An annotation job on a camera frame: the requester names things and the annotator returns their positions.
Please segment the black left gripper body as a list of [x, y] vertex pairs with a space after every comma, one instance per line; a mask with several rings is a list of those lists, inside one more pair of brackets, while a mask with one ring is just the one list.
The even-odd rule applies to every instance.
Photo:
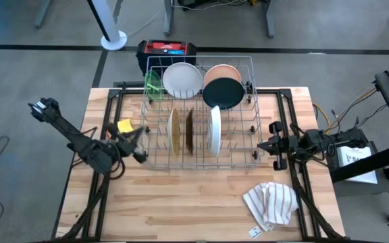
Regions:
[[136, 152], [135, 146], [132, 144], [132, 138], [125, 138], [122, 133], [119, 132], [118, 127], [113, 123], [108, 123], [107, 131], [111, 135], [111, 139], [114, 140], [119, 149], [124, 154], [124, 157], [132, 155], [139, 163], [144, 163], [147, 160], [146, 151]]

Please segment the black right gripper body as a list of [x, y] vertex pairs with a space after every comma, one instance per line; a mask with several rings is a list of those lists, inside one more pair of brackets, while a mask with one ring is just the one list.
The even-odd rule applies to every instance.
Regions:
[[295, 152], [299, 147], [298, 138], [296, 136], [281, 137], [280, 132], [283, 130], [282, 122], [274, 121], [269, 125], [269, 131], [273, 136], [269, 140], [275, 140], [276, 160], [273, 162], [273, 167], [276, 171], [287, 169], [287, 162], [282, 158], [283, 153]]

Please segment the yellow patterned plate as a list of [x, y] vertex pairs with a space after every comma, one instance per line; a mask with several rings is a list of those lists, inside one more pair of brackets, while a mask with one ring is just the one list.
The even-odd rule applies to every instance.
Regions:
[[168, 138], [172, 154], [177, 157], [180, 152], [180, 120], [178, 110], [173, 108], [167, 124]]

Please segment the floral plate brown underside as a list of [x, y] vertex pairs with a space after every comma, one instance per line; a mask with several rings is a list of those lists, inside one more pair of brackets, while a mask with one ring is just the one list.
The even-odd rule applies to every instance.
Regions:
[[193, 146], [194, 146], [193, 145], [193, 111], [194, 109], [192, 108], [188, 112], [188, 115], [186, 117], [186, 130], [185, 130], [185, 134], [186, 134], [185, 144], [190, 156], [193, 155]]

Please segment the green translucent cup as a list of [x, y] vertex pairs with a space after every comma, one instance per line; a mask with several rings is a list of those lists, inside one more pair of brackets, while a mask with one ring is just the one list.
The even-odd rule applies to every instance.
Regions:
[[160, 101], [163, 98], [163, 89], [161, 86], [161, 77], [160, 75], [150, 70], [145, 74], [145, 84], [146, 84], [146, 94], [150, 100], [152, 101]]

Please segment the white deep plate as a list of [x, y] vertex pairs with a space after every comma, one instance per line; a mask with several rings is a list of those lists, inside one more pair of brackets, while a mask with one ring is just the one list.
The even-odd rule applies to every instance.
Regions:
[[208, 125], [209, 150], [217, 157], [221, 145], [221, 113], [217, 105], [210, 111]]

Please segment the dark teal plate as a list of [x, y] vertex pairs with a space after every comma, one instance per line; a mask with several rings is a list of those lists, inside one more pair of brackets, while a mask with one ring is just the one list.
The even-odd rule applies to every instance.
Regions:
[[221, 110], [237, 106], [244, 97], [244, 88], [233, 78], [217, 78], [210, 81], [203, 89], [204, 102]]

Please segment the light grey plate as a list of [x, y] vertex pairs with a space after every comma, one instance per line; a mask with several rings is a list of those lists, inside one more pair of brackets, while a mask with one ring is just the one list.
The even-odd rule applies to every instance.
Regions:
[[162, 80], [167, 93], [179, 99], [189, 99], [203, 87], [200, 71], [194, 65], [185, 62], [169, 66], [164, 71]]

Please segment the pink plate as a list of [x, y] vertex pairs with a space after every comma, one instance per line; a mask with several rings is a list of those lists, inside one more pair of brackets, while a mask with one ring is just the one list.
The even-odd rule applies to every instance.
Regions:
[[232, 78], [238, 82], [242, 81], [240, 72], [234, 66], [228, 64], [219, 64], [213, 66], [207, 71], [203, 78], [204, 85], [206, 86], [208, 83], [218, 78]]

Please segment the yellow sponge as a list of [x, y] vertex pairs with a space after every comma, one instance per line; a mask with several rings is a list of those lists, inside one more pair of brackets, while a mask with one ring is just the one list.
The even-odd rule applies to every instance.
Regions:
[[129, 132], [132, 132], [134, 130], [130, 119], [120, 120], [117, 123], [117, 127], [118, 127], [119, 132], [121, 132], [121, 133], [129, 133]]

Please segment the striped white dish towel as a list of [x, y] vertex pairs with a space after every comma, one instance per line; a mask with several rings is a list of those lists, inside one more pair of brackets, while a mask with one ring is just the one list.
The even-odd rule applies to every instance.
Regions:
[[263, 231], [288, 225], [292, 213], [299, 208], [294, 189], [275, 182], [257, 184], [242, 199]]

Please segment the white tower fan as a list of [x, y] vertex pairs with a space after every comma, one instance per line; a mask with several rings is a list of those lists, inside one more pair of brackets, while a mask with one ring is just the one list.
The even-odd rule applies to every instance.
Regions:
[[118, 29], [107, 0], [87, 0], [87, 3], [103, 34], [102, 47], [108, 51], [122, 49], [128, 41], [128, 36]]

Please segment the grey desk leg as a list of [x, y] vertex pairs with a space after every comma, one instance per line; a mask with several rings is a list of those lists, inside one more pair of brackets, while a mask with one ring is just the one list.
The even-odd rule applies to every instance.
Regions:
[[172, 34], [174, 0], [164, 0], [163, 33], [166, 37]]
[[115, 7], [113, 9], [113, 20], [115, 23], [118, 22], [118, 18], [119, 18], [119, 15], [120, 15], [120, 11], [121, 11], [121, 8], [122, 8], [122, 3], [123, 3], [124, 0], [116, 0], [115, 2]]
[[40, 29], [52, 0], [39, 0], [38, 11], [34, 20], [34, 27]]
[[265, 19], [267, 24], [267, 37], [273, 38], [275, 36], [275, 19], [276, 19], [276, 3], [277, 0], [267, 0], [265, 4]]

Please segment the black aluminium table frame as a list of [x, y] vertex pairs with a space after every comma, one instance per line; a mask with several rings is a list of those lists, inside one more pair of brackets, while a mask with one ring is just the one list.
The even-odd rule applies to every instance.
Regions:
[[[268, 124], [279, 120], [277, 96], [273, 93], [259, 94], [262, 138], [272, 136]], [[82, 131], [98, 127], [95, 137], [104, 138], [101, 132], [104, 118], [108, 121], [130, 118], [134, 127], [141, 122], [142, 90], [130, 88], [92, 88], [88, 98]], [[256, 121], [243, 121], [236, 125], [236, 115], [228, 126], [222, 126], [222, 145], [219, 157], [211, 157], [204, 152], [210, 142], [207, 141], [207, 125], [200, 125], [194, 135], [193, 157], [187, 154], [184, 128], [181, 129], [181, 151], [179, 157], [170, 151], [168, 137], [165, 133], [171, 106], [161, 103], [164, 115], [161, 125], [152, 125], [150, 140], [153, 165], [175, 165], [171, 169], [156, 169], [142, 165], [132, 157], [124, 159], [126, 172], [117, 180], [110, 180], [107, 198], [97, 206], [90, 216], [89, 223], [81, 228], [78, 235], [69, 242], [253, 242], [253, 241], [289, 241], [302, 240], [299, 220], [292, 214], [289, 225], [276, 227], [271, 232], [262, 233], [252, 239], [249, 230], [256, 221], [243, 202], [242, 195], [251, 187], [261, 182], [277, 182], [291, 185], [290, 172], [274, 171], [273, 157], [267, 153], [258, 156], [254, 165], [249, 166], [249, 151], [234, 151], [237, 147], [249, 149], [258, 143], [258, 133], [238, 134], [244, 128], [249, 131]], [[119, 118], [114, 119], [116, 109], [121, 107]], [[344, 228], [330, 173], [326, 167], [316, 162], [308, 164], [308, 179], [316, 206], [326, 220], [340, 234]], [[62, 237], [80, 218], [90, 198], [90, 191], [98, 190], [103, 176], [93, 175], [94, 171], [85, 164], [77, 165], [69, 172], [64, 198], [56, 219], [52, 238]]]

